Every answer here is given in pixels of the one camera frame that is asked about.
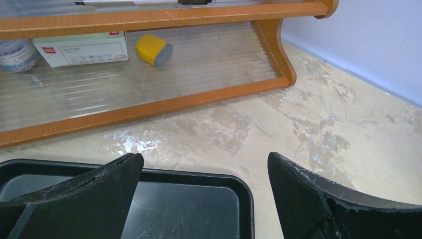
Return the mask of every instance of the wooden shelf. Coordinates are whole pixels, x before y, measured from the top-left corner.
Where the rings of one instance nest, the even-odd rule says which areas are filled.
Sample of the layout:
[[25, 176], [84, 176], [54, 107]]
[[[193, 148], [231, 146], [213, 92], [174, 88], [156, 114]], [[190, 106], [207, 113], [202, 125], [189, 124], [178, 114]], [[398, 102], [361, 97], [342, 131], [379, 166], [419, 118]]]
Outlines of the wooden shelf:
[[321, 1], [302, 1], [245, 6], [0, 18], [0, 40], [298, 16], [323, 16], [328, 14], [329, 10], [328, 6]]
[[[303, 0], [0, 18], [0, 39], [138, 31], [128, 33], [126, 62], [54, 69], [43, 62], [27, 73], [1, 71], [0, 148], [291, 86], [296, 73], [281, 43], [283, 18], [324, 18], [337, 5]], [[194, 27], [170, 29], [181, 26]], [[134, 53], [147, 29], [174, 44], [163, 69]]]

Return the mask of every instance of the black tray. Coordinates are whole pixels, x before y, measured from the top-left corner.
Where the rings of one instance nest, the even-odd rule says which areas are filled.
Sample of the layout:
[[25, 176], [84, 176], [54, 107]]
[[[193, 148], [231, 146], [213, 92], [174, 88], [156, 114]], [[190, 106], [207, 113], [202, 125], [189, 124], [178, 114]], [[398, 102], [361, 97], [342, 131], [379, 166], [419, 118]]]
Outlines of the black tray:
[[[0, 163], [0, 202], [97, 167], [31, 159]], [[252, 194], [231, 175], [143, 169], [121, 238], [254, 238]]]

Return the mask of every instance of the white wall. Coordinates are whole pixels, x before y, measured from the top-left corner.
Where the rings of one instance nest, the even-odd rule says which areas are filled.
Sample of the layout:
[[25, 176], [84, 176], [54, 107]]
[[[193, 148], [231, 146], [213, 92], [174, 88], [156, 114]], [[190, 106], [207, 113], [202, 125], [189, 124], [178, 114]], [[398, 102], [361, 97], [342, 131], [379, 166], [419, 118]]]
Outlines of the white wall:
[[285, 40], [422, 105], [422, 0], [340, 0], [328, 19], [283, 24]]

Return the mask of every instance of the yellow eraser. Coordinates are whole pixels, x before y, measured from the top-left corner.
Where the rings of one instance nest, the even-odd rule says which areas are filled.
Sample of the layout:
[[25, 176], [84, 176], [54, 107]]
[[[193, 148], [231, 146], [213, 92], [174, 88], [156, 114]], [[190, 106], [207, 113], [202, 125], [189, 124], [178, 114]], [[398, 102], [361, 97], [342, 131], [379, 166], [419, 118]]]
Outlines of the yellow eraser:
[[151, 34], [143, 35], [135, 47], [138, 56], [159, 68], [166, 63], [173, 52], [172, 44]]

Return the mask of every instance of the beige countertop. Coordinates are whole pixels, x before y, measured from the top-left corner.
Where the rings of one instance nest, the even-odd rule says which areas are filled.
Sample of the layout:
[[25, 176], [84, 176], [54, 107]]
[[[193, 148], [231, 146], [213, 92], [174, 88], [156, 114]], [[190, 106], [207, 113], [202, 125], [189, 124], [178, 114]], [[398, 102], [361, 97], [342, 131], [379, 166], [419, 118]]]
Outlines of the beige countertop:
[[147, 168], [228, 173], [250, 187], [256, 238], [282, 238], [267, 172], [279, 152], [358, 191], [422, 205], [422, 110], [286, 45], [297, 83], [127, 124], [0, 150], [105, 164], [140, 152]]

